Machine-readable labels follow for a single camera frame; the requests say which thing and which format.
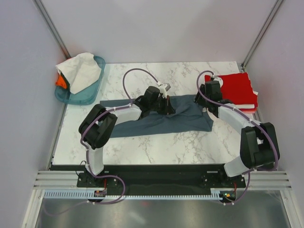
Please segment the grey-blue t-shirt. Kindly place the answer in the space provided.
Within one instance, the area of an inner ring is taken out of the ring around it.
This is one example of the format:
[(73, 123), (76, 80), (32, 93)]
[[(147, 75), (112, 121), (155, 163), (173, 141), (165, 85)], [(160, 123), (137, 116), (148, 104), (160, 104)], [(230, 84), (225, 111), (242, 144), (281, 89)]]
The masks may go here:
[(170, 103), (175, 110), (174, 114), (150, 112), (143, 119), (119, 123), (114, 127), (110, 137), (212, 131), (213, 120), (208, 113), (202, 111), (202, 106), (194, 102), (194, 95), (171, 96)]

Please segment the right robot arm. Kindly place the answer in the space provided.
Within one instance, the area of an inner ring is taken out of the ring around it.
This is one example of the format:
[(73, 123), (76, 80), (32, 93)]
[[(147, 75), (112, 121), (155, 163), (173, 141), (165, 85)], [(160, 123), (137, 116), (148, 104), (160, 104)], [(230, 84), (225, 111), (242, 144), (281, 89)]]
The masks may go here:
[(236, 105), (223, 99), (218, 81), (201, 84), (195, 102), (228, 123), (241, 136), (239, 156), (224, 164), (224, 171), (217, 176), (221, 186), (230, 186), (235, 176), (253, 169), (272, 171), (277, 167), (280, 153), (273, 124), (252, 120)]

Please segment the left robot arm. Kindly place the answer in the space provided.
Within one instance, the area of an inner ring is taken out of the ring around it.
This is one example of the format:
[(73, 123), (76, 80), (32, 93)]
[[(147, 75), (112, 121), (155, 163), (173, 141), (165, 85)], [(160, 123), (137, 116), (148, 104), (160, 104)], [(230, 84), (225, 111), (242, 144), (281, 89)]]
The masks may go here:
[(175, 114), (167, 92), (170, 85), (149, 86), (144, 95), (127, 105), (103, 107), (96, 104), (79, 126), (81, 144), (86, 148), (86, 169), (90, 172), (88, 182), (99, 187), (104, 182), (103, 147), (110, 139), (114, 127), (129, 121), (138, 121), (151, 112), (161, 115)]

